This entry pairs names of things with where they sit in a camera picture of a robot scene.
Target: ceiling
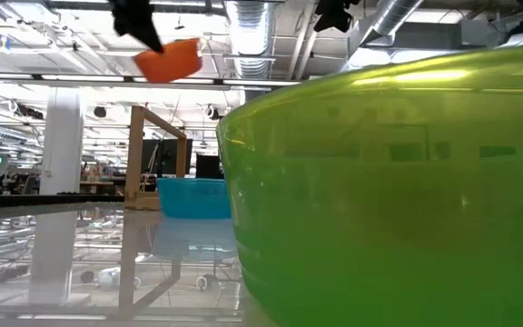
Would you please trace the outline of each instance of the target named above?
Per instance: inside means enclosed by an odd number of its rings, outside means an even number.
[[[274,16],[271,47],[271,80],[289,79],[291,58],[296,47],[303,12],[309,5],[306,0],[271,0]],[[198,1],[155,1],[156,4],[195,4]],[[376,0],[353,6],[349,12],[356,21],[376,10]],[[213,1],[214,7],[221,2]],[[99,74],[140,75],[132,56],[145,50],[145,46],[128,35],[119,37],[113,30],[113,17],[105,10],[104,0],[74,1],[16,1],[0,0],[0,9],[14,19],[2,19],[0,15],[0,73],[20,74]],[[463,15],[477,12],[476,20],[496,19],[522,11],[516,1],[464,1],[428,0],[415,11],[408,22],[455,24]],[[192,77],[237,78],[234,60],[231,58],[232,42],[229,23],[221,15],[194,15],[179,13],[154,13],[153,21],[164,43],[176,39],[199,37],[202,41],[203,66]],[[305,36],[309,38],[311,28]],[[348,36],[335,29],[317,35],[312,56],[302,70],[303,79],[333,74],[347,62]],[[2,47],[2,39],[7,42]],[[40,154],[45,130],[43,121],[14,115],[16,104],[25,104],[43,113],[47,110],[50,86],[29,83],[0,83],[0,129],[10,134],[22,135]],[[107,155],[103,158],[125,157],[126,151],[115,142],[126,142],[130,122],[130,106],[148,104],[163,119],[177,126],[185,126],[193,139],[204,138],[207,147],[196,151],[216,154],[214,127],[217,124],[203,114],[208,106],[225,113],[242,103],[240,87],[187,89],[151,87],[82,86],[88,101],[84,153],[94,155],[92,144],[105,144]],[[94,117],[96,106],[105,106],[106,118]],[[35,126],[12,126],[10,123],[30,122]],[[164,131],[156,130],[153,137],[162,137]],[[0,142],[10,139],[1,138]],[[14,145],[5,149],[11,153]]]

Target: blue plastic tub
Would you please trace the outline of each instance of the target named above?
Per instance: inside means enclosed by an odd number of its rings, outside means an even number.
[[[161,210],[167,217],[184,219],[231,219],[224,180],[157,179]]]

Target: green plastic bowl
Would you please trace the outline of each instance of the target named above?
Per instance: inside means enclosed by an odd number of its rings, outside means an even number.
[[[523,48],[321,78],[217,132],[280,325],[523,326]]]

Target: orange block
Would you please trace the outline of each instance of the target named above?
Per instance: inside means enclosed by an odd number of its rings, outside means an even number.
[[[164,54],[147,50],[134,57],[134,62],[150,83],[170,83],[197,73],[202,59],[197,55],[199,39],[178,40],[163,45]]]

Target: wooden frame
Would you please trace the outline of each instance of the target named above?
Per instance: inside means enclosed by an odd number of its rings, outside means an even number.
[[[128,142],[128,167],[126,168],[126,186],[124,207],[134,210],[160,210],[156,192],[141,192],[143,168],[143,128],[144,121],[149,121],[177,137],[177,178],[184,178],[187,166],[187,135],[147,108],[134,105],[131,113],[131,125]]]

